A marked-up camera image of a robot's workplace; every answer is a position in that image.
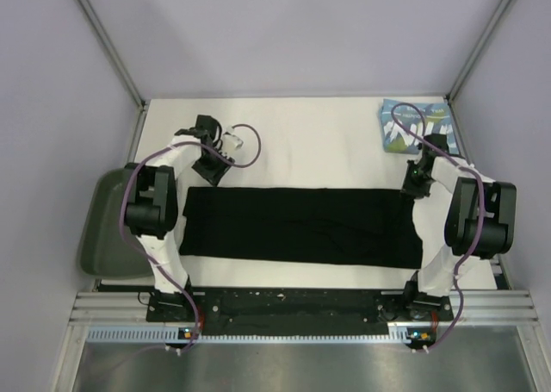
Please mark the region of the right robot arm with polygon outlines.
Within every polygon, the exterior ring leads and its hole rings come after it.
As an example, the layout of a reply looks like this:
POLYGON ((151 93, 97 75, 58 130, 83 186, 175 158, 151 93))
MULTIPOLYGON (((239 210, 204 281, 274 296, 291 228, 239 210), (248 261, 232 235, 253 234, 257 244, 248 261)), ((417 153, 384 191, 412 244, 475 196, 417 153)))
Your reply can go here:
POLYGON ((434 183, 451 195, 444 222, 444 245, 428 265, 406 282, 401 306, 414 319, 440 308, 457 280, 481 260, 511 249, 517 187, 486 177, 461 157, 449 155, 442 134, 429 134, 419 145, 420 157, 407 162, 401 193, 428 198, 434 183))

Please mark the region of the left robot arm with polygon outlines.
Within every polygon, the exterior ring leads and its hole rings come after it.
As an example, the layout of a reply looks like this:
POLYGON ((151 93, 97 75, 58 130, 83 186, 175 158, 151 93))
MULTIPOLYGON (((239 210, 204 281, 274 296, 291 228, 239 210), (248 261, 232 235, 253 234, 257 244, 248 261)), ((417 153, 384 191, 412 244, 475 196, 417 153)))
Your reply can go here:
POLYGON ((139 242, 153 271, 154 288, 168 296, 165 309, 177 320, 188 319, 195 310, 194 297, 183 291, 189 274, 176 243, 183 192, 188 189, 183 173, 192 170, 216 186, 242 146, 233 128, 222 130, 212 116, 199 115, 192 128, 176 131, 165 148, 124 167, 127 185, 119 226, 128 228, 139 242))

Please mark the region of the black t-shirt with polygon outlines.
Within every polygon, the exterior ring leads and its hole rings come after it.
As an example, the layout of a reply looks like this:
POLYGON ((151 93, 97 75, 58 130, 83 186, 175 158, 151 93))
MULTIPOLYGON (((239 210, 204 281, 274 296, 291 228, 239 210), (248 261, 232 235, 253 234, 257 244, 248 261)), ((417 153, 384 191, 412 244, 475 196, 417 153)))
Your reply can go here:
POLYGON ((417 269, 414 201, 398 190, 189 189, 183 256, 417 269))

